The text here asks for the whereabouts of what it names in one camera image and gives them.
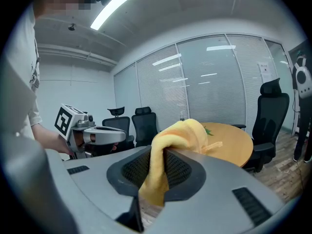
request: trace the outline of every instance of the person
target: person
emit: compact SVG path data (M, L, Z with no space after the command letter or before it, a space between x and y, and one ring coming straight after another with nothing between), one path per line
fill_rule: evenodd
M39 88L39 62L37 43L35 39L35 21L44 14L50 14L66 9L79 8L84 0L34 0L26 9L15 26L2 58L9 63L19 77L34 93ZM38 141L44 149L54 149L59 153L73 155L65 139L57 132L50 131L42 125L37 101L25 119L24 127L20 134ZM83 143L83 136L77 136L76 143Z
M303 51L298 51L297 53L297 64L299 67L303 65L303 60L306 59L306 55ZM312 64L311 61L306 59L305 67L312 74ZM298 90L297 82L296 82L296 67L293 67L292 72L292 86L294 89ZM299 122L299 136L296 148L293 154L293 160L297 162L301 156L302 148L308 133L308 129L310 128L310 135L308 139L308 145L304 156L304 162L308 163L312 160L312 97L300 98L299 97L299 106L300 106L300 122Z

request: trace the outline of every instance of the headrest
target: headrest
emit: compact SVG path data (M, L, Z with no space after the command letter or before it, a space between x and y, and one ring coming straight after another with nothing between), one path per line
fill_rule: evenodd
M266 97L276 97L282 94L282 90L279 86L279 80L280 78L263 83L260 88L260 93Z
M120 116L125 112L125 107L115 108L115 109L107 109L109 112L111 112L111 115L113 116Z
M152 112L150 107L139 107L136 109L136 115L145 115Z

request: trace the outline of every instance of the window blinds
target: window blinds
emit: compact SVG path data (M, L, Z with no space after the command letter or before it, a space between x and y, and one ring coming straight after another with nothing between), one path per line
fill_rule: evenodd
M242 76L225 36L178 44L190 117L199 122L245 124Z
M247 109L246 132L252 136L258 110L260 87L262 85L258 62L268 63L272 79L276 79L277 75L270 53L262 38L241 35L227 36L231 45L235 46L234 52L244 80Z
M136 66L141 105L156 113L158 130L179 121L181 112L188 118L185 80L176 46L159 50Z
M130 118L129 135L133 135L136 138L136 130L132 123L131 116L135 114L136 108L141 107L141 104L135 64L114 76L114 87L116 107L125 107L125 112L122 116L128 116Z

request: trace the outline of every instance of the black vent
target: black vent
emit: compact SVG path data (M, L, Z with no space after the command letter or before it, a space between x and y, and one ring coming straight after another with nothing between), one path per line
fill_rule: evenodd
M170 189L187 180L192 172L188 163L166 150L164 150L164 165Z
M232 192L255 226L262 224L271 217L269 211L246 187L235 189Z
M74 168L67 169L67 171L71 175L71 174L76 174L76 173L86 171L88 169L89 169L89 167L87 167L87 166L77 166Z
M143 153L122 167L122 175L140 188L148 174L150 158L151 152Z

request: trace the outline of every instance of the chair armrest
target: chair armrest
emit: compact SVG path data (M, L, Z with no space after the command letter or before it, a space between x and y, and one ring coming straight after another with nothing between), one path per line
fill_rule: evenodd
M254 145L253 151L254 152L266 152L266 151L270 151L274 148L275 148L275 146L272 143L268 142L268 143L263 143L263 144L259 144L259 145Z
M129 135L128 139L127 139L127 142L131 142L131 141L134 141L134 140L135 140L135 137L133 135Z
M243 125L243 124L234 124L234 125L232 125L232 126L237 127L237 128L240 128L240 129L246 128L246 125Z

